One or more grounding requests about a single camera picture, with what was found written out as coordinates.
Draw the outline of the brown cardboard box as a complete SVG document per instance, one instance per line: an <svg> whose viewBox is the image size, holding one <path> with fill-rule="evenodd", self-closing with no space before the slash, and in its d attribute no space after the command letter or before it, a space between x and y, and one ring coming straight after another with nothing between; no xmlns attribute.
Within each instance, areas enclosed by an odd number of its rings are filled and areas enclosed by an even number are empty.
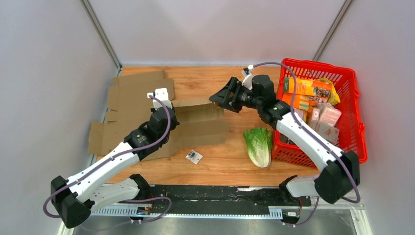
<svg viewBox="0 0 415 235"><path fill-rule="evenodd" d="M168 142L144 161L171 157L182 148L222 144L227 140L228 125L221 120L224 109L208 98L173 100L172 105L180 124L170 132Z"/></svg>

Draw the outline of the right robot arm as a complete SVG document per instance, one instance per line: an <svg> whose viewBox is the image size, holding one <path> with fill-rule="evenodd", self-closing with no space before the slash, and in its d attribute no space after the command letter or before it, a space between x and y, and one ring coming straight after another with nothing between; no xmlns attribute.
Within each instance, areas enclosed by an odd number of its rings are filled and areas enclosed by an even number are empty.
<svg viewBox="0 0 415 235"><path fill-rule="evenodd" d="M303 196L317 196L334 204L339 199L360 202L357 186L360 183L359 157L344 151L321 137L307 125L293 108L277 99L274 83L268 75L256 75L252 87L247 88L236 77L209 97L217 106L238 113L243 107L257 111L261 120L292 140L320 171L318 175L294 175L279 187L280 201L291 205Z"/></svg>

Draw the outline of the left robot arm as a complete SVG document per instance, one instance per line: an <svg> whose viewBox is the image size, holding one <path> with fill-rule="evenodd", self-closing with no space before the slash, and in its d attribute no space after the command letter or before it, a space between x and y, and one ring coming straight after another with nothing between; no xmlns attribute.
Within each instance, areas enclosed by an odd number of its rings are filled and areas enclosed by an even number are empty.
<svg viewBox="0 0 415 235"><path fill-rule="evenodd" d="M43 204L45 215L60 218L67 228L74 228L91 213L114 203L150 202L150 186L139 174L117 184L105 183L161 148L178 124L173 108L153 109L149 121L133 130L104 158L67 179L54 178L51 195Z"/></svg>

